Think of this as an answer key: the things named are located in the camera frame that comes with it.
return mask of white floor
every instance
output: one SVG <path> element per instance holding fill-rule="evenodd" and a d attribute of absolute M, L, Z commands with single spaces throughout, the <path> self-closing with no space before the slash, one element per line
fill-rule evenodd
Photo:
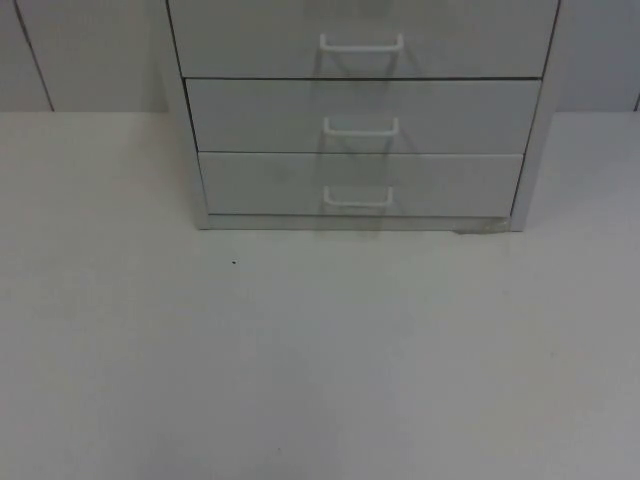
<path fill-rule="evenodd" d="M 164 116 L 0 116 L 0 479 L 628 480 L 640 116 L 524 234 L 198 232 Z"/>

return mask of cabinet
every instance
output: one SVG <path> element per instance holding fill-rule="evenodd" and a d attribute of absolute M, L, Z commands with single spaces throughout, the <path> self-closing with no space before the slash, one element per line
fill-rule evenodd
<path fill-rule="evenodd" d="M 523 228 L 568 0 L 149 3 L 200 227 Z"/>

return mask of white wall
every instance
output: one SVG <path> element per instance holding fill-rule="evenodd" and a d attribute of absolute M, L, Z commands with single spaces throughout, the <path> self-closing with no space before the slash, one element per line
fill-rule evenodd
<path fill-rule="evenodd" d="M 57 111 L 163 111 L 144 0 L 19 0 Z"/>
<path fill-rule="evenodd" d="M 628 111 L 640 93 L 640 0 L 576 0 L 562 110 Z"/>
<path fill-rule="evenodd" d="M 165 109 L 144 0 L 18 3 L 56 110 Z M 631 110 L 640 93 L 640 0 L 574 4 L 577 38 L 560 108 Z"/>
<path fill-rule="evenodd" d="M 0 0 L 0 111 L 49 110 L 31 50 L 11 0 Z"/>

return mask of drawer handle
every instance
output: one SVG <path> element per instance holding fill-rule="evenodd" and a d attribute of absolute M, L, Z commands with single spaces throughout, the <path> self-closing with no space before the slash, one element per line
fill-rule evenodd
<path fill-rule="evenodd" d="M 400 133 L 400 120 L 394 118 L 390 130 L 335 130 L 331 127 L 329 117 L 325 117 L 322 131 L 328 137 L 393 138 Z"/>
<path fill-rule="evenodd" d="M 331 187 L 324 187 L 324 203 L 340 208 L 387 208 L 393 204 L 393 187 L 387 187 L 387 196 L 381 202 L 349 202 L 333 198 Z"/>
<path fill-rule="evenodd" d="M 393 45 L 329 45 L 327 35 L 322 33 L 320 50 L 325 53 L 399 53 L 404 50 L 404 35 L 399 33 Z"/>

